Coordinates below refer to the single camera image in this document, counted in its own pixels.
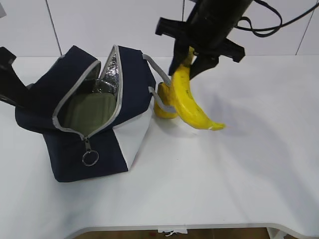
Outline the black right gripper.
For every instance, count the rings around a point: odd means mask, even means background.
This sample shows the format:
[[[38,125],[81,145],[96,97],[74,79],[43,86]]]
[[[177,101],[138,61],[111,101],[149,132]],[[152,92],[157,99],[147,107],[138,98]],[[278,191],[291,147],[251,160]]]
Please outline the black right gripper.
[[[244,47],[227,38],[229,31],[215,29],[208,22],[191,25],[185,21],[171,20],[161,17],[158,21],[157,35],[167,35],[175,39],[173,58],[168,74],[173,75],[180,64],[187,58],[189,46],[197,52],[191,52],[196,59],[190,66],[190,78],[212,69],[219,63],[219,56],[240,62],[245,57]]]

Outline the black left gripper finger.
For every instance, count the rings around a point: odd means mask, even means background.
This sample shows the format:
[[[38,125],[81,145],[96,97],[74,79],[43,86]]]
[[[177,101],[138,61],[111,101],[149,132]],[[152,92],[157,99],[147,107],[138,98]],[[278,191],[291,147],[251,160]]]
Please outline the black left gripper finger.
[[[16,56],[5,47],[0,48],[0,100],[15,107],[29,107],[29,89],[15,73],[12,64]]]

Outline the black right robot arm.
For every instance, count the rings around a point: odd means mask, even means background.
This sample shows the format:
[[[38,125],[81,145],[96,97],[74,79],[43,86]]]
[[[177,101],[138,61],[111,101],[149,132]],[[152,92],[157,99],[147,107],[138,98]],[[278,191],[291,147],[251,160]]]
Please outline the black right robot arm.
[[[168,74],[174,74],[187,58],[190,47],[197,56],[190,67],[190,78],[214,68],[220,56],[239,63],[245,49],[227,37],[250,4],[250,0],[198,0],[186,21],[161,17],[156,34],[175,39]]]

